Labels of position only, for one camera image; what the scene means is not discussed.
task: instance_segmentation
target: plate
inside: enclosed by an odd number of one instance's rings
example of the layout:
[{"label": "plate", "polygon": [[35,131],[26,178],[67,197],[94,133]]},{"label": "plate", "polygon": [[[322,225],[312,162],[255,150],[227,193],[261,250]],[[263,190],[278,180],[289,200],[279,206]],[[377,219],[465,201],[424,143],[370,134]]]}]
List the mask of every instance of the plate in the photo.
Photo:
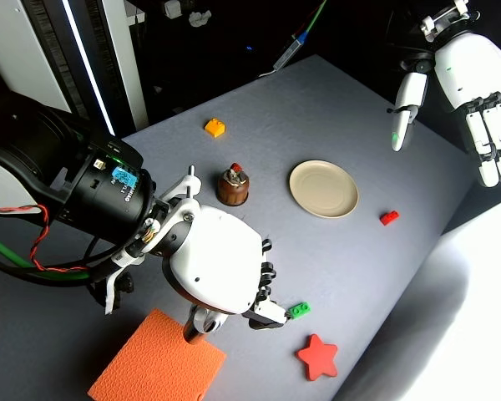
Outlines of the plate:
[{"label": "plate", "polygon": [[358,188],[342,168],[322,160],[299,164],[290,175],[296,202],[313,215],[336,219],[357,207]]}]

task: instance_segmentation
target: light strip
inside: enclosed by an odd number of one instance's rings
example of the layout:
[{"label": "light strip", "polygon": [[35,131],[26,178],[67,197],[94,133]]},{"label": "light strip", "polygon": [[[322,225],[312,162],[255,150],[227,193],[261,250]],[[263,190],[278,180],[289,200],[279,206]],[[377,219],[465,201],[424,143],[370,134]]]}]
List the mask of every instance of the light strip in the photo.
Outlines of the light strip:
[{"label": "light strip", "polygon": [[104,116],[104,120],[106,121],[106,125],[108,126],[109,133],[115,136],[114,127],[111,125],[111,121],[109,121],[108,111],[106,110],[106,106],[104,106],[104,101],[102,100],[102,95],[99,91],[99,86],[94,80],[93,70],[91,69],[91,64],[89,64],[89,59],[87,58],[87,54],[85,53],[84,44],[82,43],[82,38],[80,37],[80,32],[78,31],[78,27],[76,26],[76,21],[74,20],[73,10],[70,8],[70,4],[68,4],[68,0],[62,0],[63,6],[65,7],[65,13],[67,14],[68,22],[70,23],[70,27],[73,30],[74,40],[76,40],[76,44],[78,45],[78,50],[80,51],[80,55],[82,56],[83,65],[87,70],[87,75],[89,76],[89,80],[91,81],[91,86],[93,87],[94,95],[96,96],[100,110],[102,111],[102,115]]}]

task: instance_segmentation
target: yellow lego brick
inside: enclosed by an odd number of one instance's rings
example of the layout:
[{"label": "yellow lego brick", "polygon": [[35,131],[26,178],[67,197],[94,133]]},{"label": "yellow lego brick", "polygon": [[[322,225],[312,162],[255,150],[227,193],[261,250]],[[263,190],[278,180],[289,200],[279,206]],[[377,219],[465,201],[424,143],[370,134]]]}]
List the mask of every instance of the yellow lego brick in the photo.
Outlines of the yellow lego brick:
[{"label": "yellow lego brick", "polygon": [[218,119],[211,119],[205,126],[205,130],[208,134],[217,138],[225,133],[226,127],[225,123],[219,121]]}]

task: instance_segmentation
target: table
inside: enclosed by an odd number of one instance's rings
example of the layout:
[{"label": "table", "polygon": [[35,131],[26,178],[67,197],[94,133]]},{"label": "table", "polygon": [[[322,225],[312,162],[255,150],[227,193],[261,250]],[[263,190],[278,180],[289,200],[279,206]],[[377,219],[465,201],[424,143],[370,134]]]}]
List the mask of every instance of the table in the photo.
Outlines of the table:
[{"label": "table", "polygon": [[[409,149],[391,149],[390,104],[313,56],[132,135],[159,192],[196,166],[200,203],[229,211],[273,241],[272,298],[312,312],[282,328],[253,331],[230,317],[209,341],[228,355],[205,400],[328,400],[432,250],[472,183],[467,157],[418,124]],[[204,131],[216,117],[227,132]],[[321,219],[292,199],[287,179],[305,160],[327,160],[356,181],[360,201],[340,220]],[[240,207],[215,198],[232,162],[250,176]],[[390,226],[378,217],[401,214]],[[0,220],[0,238],[27,252],[37,227]],[[89,236],[54,225],[46,261],[81,253]],[[0,273],[0,399],[88,399],[85,392],[129,335],[157,307],[184,322],[190,304],[173,291],[159,259],[131,269],[135,292],[104,317],[83,288],[35,286]],[[339,347],[337,378],[307,382],[294,352],[309,334]]]}]

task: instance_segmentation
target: robotic hand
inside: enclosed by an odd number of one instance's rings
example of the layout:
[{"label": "robotic hand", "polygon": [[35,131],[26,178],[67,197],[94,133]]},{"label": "robotic hand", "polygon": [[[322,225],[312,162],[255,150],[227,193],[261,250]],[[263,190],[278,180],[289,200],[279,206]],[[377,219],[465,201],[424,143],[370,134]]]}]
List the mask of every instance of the robotic hand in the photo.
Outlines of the robotic hand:
[{"label": "robotic hand", "polygon": [[[110,314],[119,307],[120,292],[133,291],[125,270],[150,253],[163,258],[170,285],[193,303],[184,330],[188,342],[218,330],[234,314],[254,329],[286,323],[286,310],[270,299],[276,276],[266,260],[271,242],[236,217],[201,206],[194,166],[156,198],[142,163],[131,146],[71,114],[19,95],[0,99],[0,216],[43,227],[30,252],[33,268],[0,263],[0,270],[40,282],[51,270],[68,275],[82,269],[91,294]],[[44,266],[35,251],[56,220],[116,245]]]},{"label": "robotic hand", "polygon": [[395,104],[392,148],[399,151],[423,105],[427,74],[434,67],[438,82],[469,131],[468,151],[476,155],[478,173],[487,187],[501,181],[501,50],[484,36],[471,33],[479,13],[468,0],[435,17],[426,17],[421,32],[436,52],[420,58],[402,81]]}]

